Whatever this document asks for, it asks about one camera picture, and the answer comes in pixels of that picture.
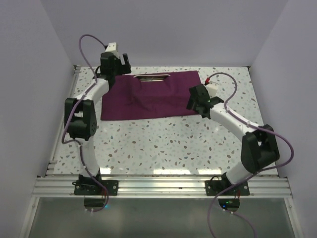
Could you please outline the purple surgical cloth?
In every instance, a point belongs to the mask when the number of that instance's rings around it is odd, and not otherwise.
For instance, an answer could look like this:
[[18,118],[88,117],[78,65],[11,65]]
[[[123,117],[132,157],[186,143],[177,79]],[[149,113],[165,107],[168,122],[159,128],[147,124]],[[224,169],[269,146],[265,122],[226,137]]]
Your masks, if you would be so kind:
[[162,81],[145,82],[138,75],[115,78],[102,98],[101,120],[157,119],[195,115],[186,109],[189,89],[201,84],[197,71],[159,73]]

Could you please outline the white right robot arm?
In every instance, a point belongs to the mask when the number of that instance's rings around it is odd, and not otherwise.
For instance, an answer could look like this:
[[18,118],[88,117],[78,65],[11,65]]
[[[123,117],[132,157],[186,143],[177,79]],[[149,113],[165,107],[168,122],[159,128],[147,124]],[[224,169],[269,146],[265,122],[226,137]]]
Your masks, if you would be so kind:
[[187,109],[197,112],[202,118],[211,119],[229,130],[242,144],[240,162],[221,175],[221,179],[211,181],[211,187],[225,194],[233,194],[238,183],[258,173],[280,158],[272,127],[248,122],[232,111],[219,97],[211,95],[211,88],[200,84],[189,89]]

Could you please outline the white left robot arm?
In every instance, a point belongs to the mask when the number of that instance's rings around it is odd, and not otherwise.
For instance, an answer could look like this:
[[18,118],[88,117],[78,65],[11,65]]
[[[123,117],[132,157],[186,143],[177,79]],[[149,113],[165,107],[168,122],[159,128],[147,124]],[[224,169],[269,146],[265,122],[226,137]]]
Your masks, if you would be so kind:
[[100,166],[94,149],[94,135],[98,126],[95,104],[114,86],[117,76],[131,73],[128,55],[102,53],[99,70],[93,70],[93,81],[87,89],[76,97],[66,98],[62,134],[63,144],[75,142],[79,145],[79,179],[88,179],[85,188],[93,195],[99,194],[103,188],[103,182],[99,179]]

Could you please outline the stainless steel instrument tray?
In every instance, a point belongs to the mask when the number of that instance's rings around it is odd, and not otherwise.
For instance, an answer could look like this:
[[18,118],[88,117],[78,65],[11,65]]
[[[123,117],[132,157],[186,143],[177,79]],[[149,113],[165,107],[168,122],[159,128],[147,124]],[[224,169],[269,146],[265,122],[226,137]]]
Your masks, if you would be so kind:
[[170,77],[170,74],[139,74],[133,77],[137,78],[140,82],[160,82]]

